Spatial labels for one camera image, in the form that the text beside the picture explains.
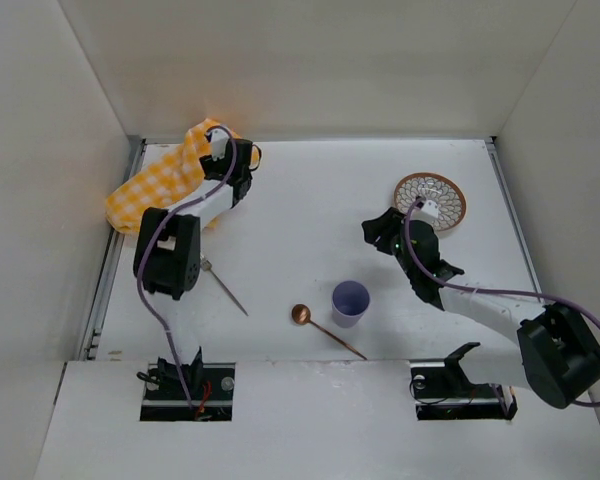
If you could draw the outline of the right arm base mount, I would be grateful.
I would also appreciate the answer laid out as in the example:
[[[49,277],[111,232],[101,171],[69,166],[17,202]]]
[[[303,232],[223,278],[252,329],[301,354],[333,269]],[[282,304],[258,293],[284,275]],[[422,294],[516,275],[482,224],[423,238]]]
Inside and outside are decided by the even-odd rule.
[[[471,383],[443,361],[410,364],[409,392],[419,421],[511,421],[518,403],[510,387]]]

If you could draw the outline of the yellow white checkered cloth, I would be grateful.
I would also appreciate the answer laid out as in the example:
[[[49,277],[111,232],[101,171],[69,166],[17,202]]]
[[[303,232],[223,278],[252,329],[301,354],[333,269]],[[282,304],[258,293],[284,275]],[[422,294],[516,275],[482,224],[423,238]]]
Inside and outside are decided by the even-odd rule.
[[[211,155],[207,132],[222,128],[229,140],[235,132],[207,119],[189,129],[184,142],[150,164],[120,186],[106,200],[106,218],[123,234],[140,231],[142,217],[149,208],[164,209],[175,215],[197,215],[205,228],[233,208],[232,188],[222,181],[206,180],[200,158]]]

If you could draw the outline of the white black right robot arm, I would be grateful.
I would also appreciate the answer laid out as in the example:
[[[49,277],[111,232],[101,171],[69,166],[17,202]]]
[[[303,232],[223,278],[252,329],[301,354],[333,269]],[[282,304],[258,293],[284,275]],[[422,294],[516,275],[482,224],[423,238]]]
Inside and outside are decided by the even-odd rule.
[[[442,259],[433,227],[389,208],[362,224],[364,240],[396,259],[415,295],[441,311],[473,320],[508,339],[517,351],[485,371],[500,382],[533,391],[564,409],[600,380],[600,344],[590,330],[600,322],[559,297],[496,290],[470,281],[464,270]]]

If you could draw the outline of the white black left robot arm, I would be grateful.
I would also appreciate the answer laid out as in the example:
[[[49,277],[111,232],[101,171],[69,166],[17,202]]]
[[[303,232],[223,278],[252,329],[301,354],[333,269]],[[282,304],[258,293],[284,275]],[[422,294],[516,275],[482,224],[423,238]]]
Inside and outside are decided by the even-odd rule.
[[[142,304],[159,322],[172,361],[169,381],[191,399],[201,383],[201,360],[181,360],[174,327],[184,298],[202,271],[201,234],[210,222],[236,207],[249,192],[262,150],[250,140],[213,140],[212,153],[201,159],[203,192],[168,208],[149,207],[142,215],[133,274]]]

